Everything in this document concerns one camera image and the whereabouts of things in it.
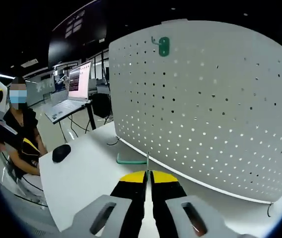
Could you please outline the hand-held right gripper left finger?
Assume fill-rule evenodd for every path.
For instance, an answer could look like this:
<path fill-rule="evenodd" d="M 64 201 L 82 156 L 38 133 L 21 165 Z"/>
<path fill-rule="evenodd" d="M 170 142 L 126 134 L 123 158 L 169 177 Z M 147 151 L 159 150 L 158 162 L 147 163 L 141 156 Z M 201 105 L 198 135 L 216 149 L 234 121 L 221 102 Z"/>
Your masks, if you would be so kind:
<path fill-rule="evenodd" d="M 101 195 L 74 216 L 69 238 L 137 238 L 144 218 L 146 171 L 123 176 L 110 195 Z"/>

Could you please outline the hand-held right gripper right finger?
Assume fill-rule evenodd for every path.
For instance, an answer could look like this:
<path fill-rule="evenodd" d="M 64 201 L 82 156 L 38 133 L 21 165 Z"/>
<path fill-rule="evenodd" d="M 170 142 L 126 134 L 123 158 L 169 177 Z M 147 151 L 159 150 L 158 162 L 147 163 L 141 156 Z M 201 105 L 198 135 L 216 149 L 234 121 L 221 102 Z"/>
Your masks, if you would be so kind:
<path fill-rule="evenodd" d="M 151 171 L 153 217 L 161 238 L 239 238 L 213 207 L 187 195 L 171 174 Z"/>

